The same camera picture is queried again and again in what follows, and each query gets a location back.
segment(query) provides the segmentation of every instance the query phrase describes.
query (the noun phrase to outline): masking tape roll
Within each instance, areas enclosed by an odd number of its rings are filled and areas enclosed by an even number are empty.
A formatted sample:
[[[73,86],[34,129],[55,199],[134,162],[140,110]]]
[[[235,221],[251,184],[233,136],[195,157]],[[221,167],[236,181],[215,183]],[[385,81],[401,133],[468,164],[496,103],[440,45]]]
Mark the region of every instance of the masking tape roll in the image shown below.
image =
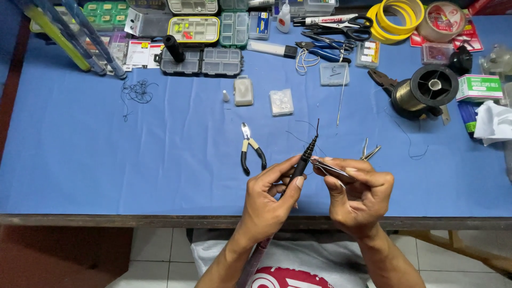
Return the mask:
[[[458,6],[439,1],[426,8],[418,33],[430,42],[447,42],[460,34],[465,25],[466,16]]]
[[[391,3],[393,3],[393,4],[402,3],[405,6],[407,6],[410,10],[413,11],[415,20],[412,21],[412,23],[410,25],[406,25],[406,26],[398,26],[398,25],[395,25],[395,24],[389,22],[389,20],[386,19],[386,16],[384,15],[384,11],[388,11],[387,7]],[[397,34],[397,35],[403,35],[403,34],[413,32],[414,29],[416,29],[416,26],[418,26],[418,24],[420,24],[421,20],[423,19],[423,16],[424,16],[424,8],[419,0],[384,0],[380,4],[380,8],[377,12],[377,19],[379,20],[381,27],[384,30],[388,31],[389,33]]]
[[[404,35],[391,35],[384,32],[380,28],[380,22],[378,21],[377,18],[377,12],[380,9],[380,5],[381,4],[374,5],[366,14],[366,16],[374,20],[374,24],[371,28],[372,38],[383,44],[392,44],[409,37],[409,35],[411,35],[412,32],[406,33]],[[404,5],[403,3],[389,3],[388,6],[386,7],[386,11],[389,11],[397,15],[401,19],[402,23],[406,26],[410,26],[412,21],[416,19],[412,9],[410,9],[407,5]]]

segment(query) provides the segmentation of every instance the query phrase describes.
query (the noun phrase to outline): white glue bottle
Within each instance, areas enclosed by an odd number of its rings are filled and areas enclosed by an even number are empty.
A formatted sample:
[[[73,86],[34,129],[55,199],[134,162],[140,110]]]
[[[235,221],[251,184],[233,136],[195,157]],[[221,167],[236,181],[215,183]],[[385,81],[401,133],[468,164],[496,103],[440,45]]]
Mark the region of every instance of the white glue bottle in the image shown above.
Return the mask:
[[[283,33],[288,33],[290,30],[290,5],[288,5],[288,0],[286,0],[281,12],[279,12],[278,29]]]

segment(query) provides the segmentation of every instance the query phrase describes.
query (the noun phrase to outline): white tissue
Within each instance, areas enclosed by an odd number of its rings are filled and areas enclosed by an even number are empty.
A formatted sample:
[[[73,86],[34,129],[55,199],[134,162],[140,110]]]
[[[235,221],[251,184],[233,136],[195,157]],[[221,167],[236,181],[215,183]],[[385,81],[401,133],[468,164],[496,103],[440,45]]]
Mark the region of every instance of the white tissue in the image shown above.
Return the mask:
[[[484,102],[477,109],[475,138],[482,139],[484,146],[494,142],[512,139],[512,109],[494,104],[492,100]]]

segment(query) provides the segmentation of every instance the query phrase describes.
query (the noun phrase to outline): metal ruler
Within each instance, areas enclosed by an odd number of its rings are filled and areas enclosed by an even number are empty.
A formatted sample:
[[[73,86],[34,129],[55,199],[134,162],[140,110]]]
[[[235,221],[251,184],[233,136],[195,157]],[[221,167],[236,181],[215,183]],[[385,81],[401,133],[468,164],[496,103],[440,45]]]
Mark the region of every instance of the metal ruler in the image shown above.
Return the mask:
[[[443,118],[443,124],[446,126],[452,119],[450,118],[450,113],[448,112],[448,107],[446,107],[446,105],[440,106],[440,108],[443,111],[443,114],[441,115]]]

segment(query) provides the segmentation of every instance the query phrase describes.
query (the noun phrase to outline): blue-handled pliers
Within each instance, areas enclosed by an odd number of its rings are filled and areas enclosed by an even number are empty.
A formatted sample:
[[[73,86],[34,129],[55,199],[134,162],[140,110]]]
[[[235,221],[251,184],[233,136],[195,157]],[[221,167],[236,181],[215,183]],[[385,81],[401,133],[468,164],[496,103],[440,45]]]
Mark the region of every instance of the blue-handled pliers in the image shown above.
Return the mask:
[[[343,47],[343,41],[342,40],[335,40],[337,41],[336,45],[339,44],[340,47]],[[329,62],[339,62],[339,59],[341,57],[340,54],[334,54],[329,51],[326,51],[326,49],[336,49],[339,52],[339,48],[335,45],[332,45],[330,43],[324,42],[324,41],[311,41],[311,42],[295,42],[295,45],[299,48],[303,48],[308,50],[309,53],[316,55],[322,59],[325,59]],[[352,60],[349,58],[343,57],[342,62],[350,64]]]

